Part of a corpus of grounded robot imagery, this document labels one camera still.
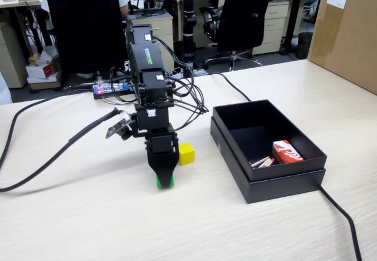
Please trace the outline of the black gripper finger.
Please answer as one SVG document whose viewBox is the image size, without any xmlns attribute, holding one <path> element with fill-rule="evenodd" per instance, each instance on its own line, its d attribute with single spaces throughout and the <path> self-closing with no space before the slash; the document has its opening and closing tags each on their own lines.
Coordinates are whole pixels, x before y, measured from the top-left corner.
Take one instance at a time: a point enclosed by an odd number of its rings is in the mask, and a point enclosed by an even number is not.
<svg viewBox="0 0 377 261">
<path fill-rule="evenodd" d="M 148 164 L 157 176 L 157 187 L 167 189 L 174 186 L 173 172 L 179 160 L 178 153 L 149 156 Z"/>
</svg>

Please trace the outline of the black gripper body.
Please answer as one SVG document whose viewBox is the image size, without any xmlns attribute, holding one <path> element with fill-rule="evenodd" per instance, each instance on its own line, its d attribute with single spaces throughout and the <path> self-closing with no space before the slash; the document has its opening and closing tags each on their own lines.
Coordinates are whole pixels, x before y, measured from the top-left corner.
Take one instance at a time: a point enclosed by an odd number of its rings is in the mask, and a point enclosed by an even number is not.
<svg viewBox="0 0 377 261">
<path fill-rule="evenodd" d="M 178 152 L 178 138 L 175 132 L 149 134 L 145 138 L 149 156 Z"/>
</svg>

